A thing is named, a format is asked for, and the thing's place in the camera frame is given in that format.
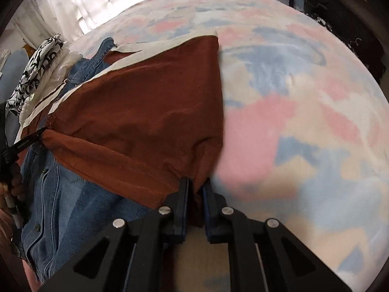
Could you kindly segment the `person's hand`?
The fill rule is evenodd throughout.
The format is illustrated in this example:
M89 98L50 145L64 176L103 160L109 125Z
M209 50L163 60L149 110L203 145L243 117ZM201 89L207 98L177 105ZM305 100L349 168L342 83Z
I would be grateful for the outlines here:
M26 188L22 182L22 175L15 173L10 182L1 181L1 200L4 200L6 196L16 196L22 201L26 195Z

